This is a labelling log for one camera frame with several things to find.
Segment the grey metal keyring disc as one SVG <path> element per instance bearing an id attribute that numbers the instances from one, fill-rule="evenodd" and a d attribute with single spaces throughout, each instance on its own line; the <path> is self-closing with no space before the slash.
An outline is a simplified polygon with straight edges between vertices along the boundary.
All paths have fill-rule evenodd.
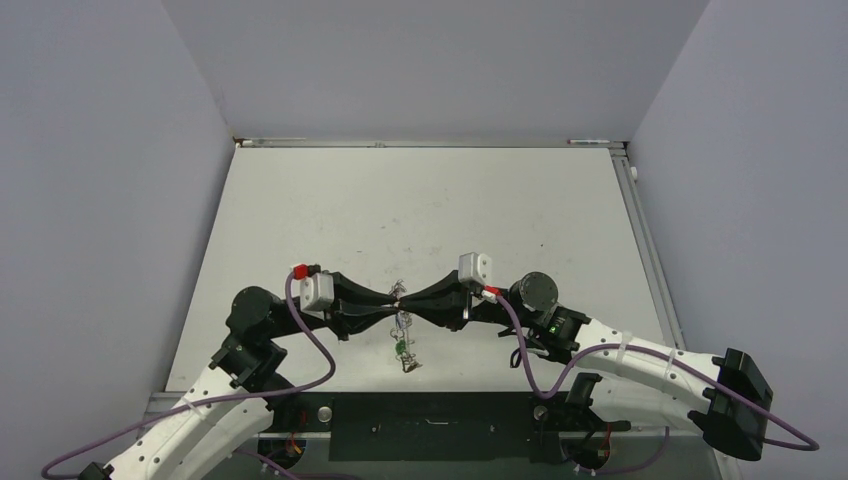
<path id="1" fill-rule="evenodd" d="M 395 346 L 398 342 L 404 342 L 407 347 L 407 351 L 404 354 L 397 355 L 395 351 L 395 359 L 400 362 L 402 371 L 405 374 L 411 373 L 414 370 L 421 367 L 421 363 L 417 360 L 416 354 L 411 351 L 411 346 L 414 344 L 414 341 L 410 337 L 410 328 L 406 331 L 399 331 L 395 328 L 395 316 L 394 316 L 394 326 L 390 330 L 390 336 L 395 341 Z"/>

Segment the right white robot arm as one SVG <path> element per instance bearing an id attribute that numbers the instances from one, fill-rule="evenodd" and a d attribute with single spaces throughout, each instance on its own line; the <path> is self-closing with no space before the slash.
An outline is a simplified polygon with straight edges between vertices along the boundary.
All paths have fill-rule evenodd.
<path id="1" fill-rule="evenodd" d="M 567 397 L 565 414 L 579 428 L 606 421 L 657 423 L 699 433 L 713 449 L 758 461 L 774 393 L 754 359 L 733 348 L 703 354 L 634 337 L 559 302 L 555 281 L 531 272 L 507 289 L 461 282 L 456 272 L 400 298 L 403 312 L 458 331 L 470 322 L 505 326 L 529 353 L 571 367 L 612 374 L 647 394 L 583 389 Z"/>

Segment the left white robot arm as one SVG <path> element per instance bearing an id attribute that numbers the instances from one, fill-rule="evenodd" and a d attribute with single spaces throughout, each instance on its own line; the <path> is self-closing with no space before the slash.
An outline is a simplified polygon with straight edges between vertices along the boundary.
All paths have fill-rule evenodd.
<path id="1" fill-rule="evenodd" d="M 295 266 L 284 292 L 279 297 L 262 287 L 240 291 L 226 320 L 228 335 L 181 399 L 120 430 L 145 432 L 111 460 L 86 466 L 78 478 L 202 478 L 252 435 L 292 426 L 298 415 L 293 397 L 334 376 L 336 362 L 317 330 L 327 328 L 346 340 L 399 311 L 397 293 L 370 290 L 316 265 Z M 301 385 L 277 371 L 287 352 L 276 341 L 295 334 L 305 335 L 329 366 Z"/>

